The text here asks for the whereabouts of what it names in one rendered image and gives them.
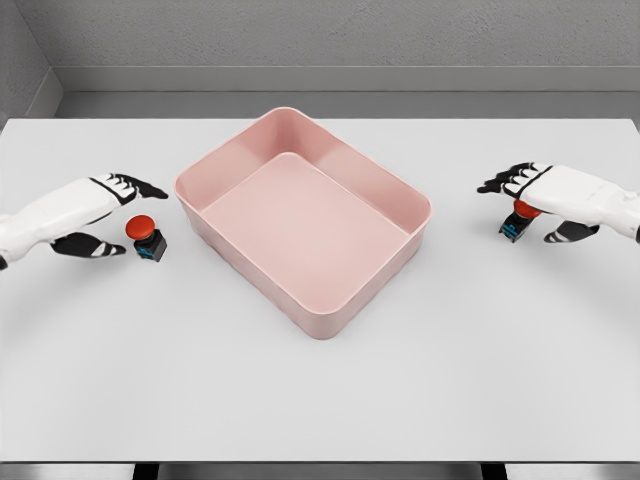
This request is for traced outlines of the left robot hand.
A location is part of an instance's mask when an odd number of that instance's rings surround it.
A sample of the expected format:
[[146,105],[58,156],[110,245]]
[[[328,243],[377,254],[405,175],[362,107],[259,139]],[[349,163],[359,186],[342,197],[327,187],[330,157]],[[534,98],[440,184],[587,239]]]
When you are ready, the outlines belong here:
[[122,255],[126,248],[80,229],[96,223],[139,198],[166,199],[162,189],[138,178],[108,173],[81,178],[60,187],[26,208],[34,222],[35,238],[62,255],[99,258]]

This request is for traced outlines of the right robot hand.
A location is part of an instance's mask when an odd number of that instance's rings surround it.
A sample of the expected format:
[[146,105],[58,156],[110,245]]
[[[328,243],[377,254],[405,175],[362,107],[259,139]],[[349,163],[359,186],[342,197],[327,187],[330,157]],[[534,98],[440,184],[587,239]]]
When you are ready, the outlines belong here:
[[539,209],[541,214],[562,218],[561,225],[544,237],[547,243],[576,242],[597,233],[602,225],[613,229],[621,190],[594,175],[536,162],[514,165],[477,188],[481,194],[507,195]]

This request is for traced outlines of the pink rectangular plastic basket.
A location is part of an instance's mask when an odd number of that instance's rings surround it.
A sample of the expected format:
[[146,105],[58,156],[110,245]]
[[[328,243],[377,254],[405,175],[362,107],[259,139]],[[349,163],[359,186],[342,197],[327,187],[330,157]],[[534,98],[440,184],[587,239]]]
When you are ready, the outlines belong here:
[[193,230],[307,335],[336,336],[418,250],[429,198],[290,107],[184,169]]

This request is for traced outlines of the red button industrial switch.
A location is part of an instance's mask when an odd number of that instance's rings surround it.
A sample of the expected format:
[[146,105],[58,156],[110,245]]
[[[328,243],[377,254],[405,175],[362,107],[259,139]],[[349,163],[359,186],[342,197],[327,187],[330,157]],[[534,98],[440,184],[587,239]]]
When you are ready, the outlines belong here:
[[541,211],[539,209],[522,200],[515,200],[513,202],[513,211],[503,221],[499,232],[509,239],[511,243],[515,243],[540,214]]
[[125,225],[126,235],[133,240],[136,253],[142,259],[159,262],[164,255],[167,242],[163,234],[156,228],[154,220],[147,215],[137,215]]

